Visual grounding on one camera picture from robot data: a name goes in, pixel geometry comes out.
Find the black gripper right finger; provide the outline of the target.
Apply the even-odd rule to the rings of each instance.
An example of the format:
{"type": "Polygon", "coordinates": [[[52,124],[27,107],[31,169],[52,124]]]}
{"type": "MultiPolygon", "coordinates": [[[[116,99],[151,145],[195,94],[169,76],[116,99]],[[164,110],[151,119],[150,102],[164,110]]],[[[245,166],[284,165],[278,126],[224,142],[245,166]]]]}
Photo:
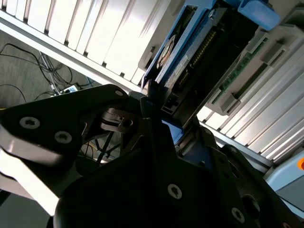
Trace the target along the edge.
{"type": "Polygon", "coordinates": [[[234,146],[218,147],[205,127],[191,127],[180,140],[182,158],[211,172],[212,205],[230,228],[302,228],[303,222],[283,203],[234,146]]]}

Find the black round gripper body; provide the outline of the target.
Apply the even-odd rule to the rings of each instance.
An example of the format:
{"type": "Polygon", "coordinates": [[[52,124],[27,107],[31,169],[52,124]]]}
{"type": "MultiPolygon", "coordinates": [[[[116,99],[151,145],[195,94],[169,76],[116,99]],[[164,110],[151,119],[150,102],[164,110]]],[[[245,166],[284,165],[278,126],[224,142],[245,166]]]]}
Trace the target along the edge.
{"type": "Polygon", "coordinates": [[[202,228],[225,211],[218,174],[228,160],[210,147],[198,163],[177,156],[168,126],[143,120],[139,148],[70,185],[54,215],[56,228],[202,228]]]}

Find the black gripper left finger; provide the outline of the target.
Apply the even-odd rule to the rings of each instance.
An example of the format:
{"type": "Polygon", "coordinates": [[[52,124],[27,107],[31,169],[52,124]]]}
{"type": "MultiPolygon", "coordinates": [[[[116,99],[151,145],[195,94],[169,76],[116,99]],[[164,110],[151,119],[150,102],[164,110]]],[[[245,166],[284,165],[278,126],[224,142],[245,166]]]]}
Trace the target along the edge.
{"type": "Polygon", "coordinates": [[[78,174],[75,161],[82,146],[106,132],[120,133],[121,157],[139,148],[143,120],[148,117],[165,124],[149,98],[128,95],[115,85],[8,108],[0,114],[0,172],[55,215],[70,185],[109,163],[78,174]]]}

